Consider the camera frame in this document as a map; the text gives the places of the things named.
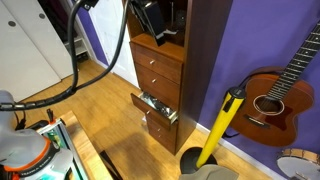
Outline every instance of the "guitar neck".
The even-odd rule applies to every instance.
[[[268,96],[281,100],[292,85],[299,79],[301,73],[309,65],[320,49],[320,21],[314,27],[307,39],[293,56],[279,79],[268,92]]]

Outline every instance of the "metal item in drawer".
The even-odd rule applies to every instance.
[[[171,124],[178,118],[177,111],[174,111],[171,108],[167,107],[158,99],[152,97],[150,94],[144,92],[139,95],[139,98],[146,102],[153,109],[157,110],[158,112],[161,112],[162,115],[164,115],[171,121]]]

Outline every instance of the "wooden plank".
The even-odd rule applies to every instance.
[[[73,112],[69,111],[60,118],[66,123],[67,131],[87,172],[88,178],[111,180],[112,177],[109,171],[106,169],[99,154],[94,149]]]

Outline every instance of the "wooden cabinet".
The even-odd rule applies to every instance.
[[[177,120],[172,122],[134,95],[133,103],[146,114],[150,135],[176,154],[200,118],[233,1],[174,2],[176,9],[187,11],[186,28],[174,37],[166,36],[164,45],[158,47],[130,13],[128,28],[141,90],[176,111]],[[169,1],[158,0],[158,3],[168,22]]]
[[[170,108],[172,114],[165,115],[135,95],[132,95],[132,101],[145,113],[150,135],[175,154],[178,150],[177,112],[183,70],[183,47],[170,42],[158,47],[155,40],[146,33],[132,38],[130,45],[142,92],[150,94],[166,108]]]

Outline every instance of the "black cable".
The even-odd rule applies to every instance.
[[[127,0],[125,5],[124,5],[124,9],[123,9],[123,16],[122,16],[122,22],[121,22],[121,27],[120,27],[120,34],[119,34],[119,38],[118,38],[118,44],[116,47],[116,51],[114,53],[114,56],[112,58],[112,61],[110,63],[110,65],[108,66],[108,68],[102,72],[99,76],[95,77],[94,79],[81,84],[80,86],[77,87],[76,90],[82,89],[86,86],[89,86],[90,84],[100,80],[101,78],[103,78],[105,75],[107,75],[111,69],[114,67],[114,65],[116,64],[119,54],[120,54],[120,50],[121,50],[121,46],[122,46],[122,42],[123,42],[123,37],[124,37],[124,33],[125,33],[125,28],[126,28],[126,22],[127,22],[127,12],[128,12],[128,6],[129,6],[129,1]]]
[[[70,16],[68,18],[68,27],[67,27],[67,35],[68,35],[68,42],[70,47],[70,55],[71,55],[71,62],[72,62],[72,71],[73,71],[73,81],[71,85],[71,90],[76,90],[78,84],[78,64],[76,58],[76,50],[74,45],[74,23],[77,12],[79,11],[80,7],[85,3],[85,0],[78,0],[75,1],[73,8],[71,9]]]
[[[77,90],[82,89],[86,86],[89,86],[92,83],[103,78],[105,75],[107,75],[111,71],[111,69],[114,67],[114,65],[116,64],[120,50],[121,50],[123,37],[124,37],[124,33],[125,33],[126,21],[127,21],[127,11],[128,11],[129,1],[130,0],[127,0],[125,3],[123,17],[122,17],[122,23],[121,23],[121,29],[120,29],[120,35],[118,38],[118,44],[116,47],[115,55],[112,59],[111,64],[104,72],[102,72],[100,75],[93,78],[92,80],[90,80],[84,84],[81,84],[80,86],[77,86],[77,84],[78,84],[78,65],[77,65],[76,52],[75,52],[75,46],[74,46],[73,28],[74,28],[75,17],[76,17],[78,10],[86,2],[86,0],[78,0],[75,2],[74,6],[72,7],[72,10],[71,10],[71,13],[70,13],[70,16],[68,19],[68,43],[70,46],[70,56],[71,56],[72,70],[73,70],[72,85],[68,89],[66,89],[65,91],[61,92],[60,94],[55,95],[50,98],[47,98],[47,99],[42,99],[42,100],[38,100],[38,101],[34,101],[34,102],[26,102],[26,103],[0,102],[0,111],[30,110],[30,109],[41,108],[41,107],[45,107],[45,106],[48,106],[51,104],[58,103],[62,100],[69,98],[73,94],[75,94]]]

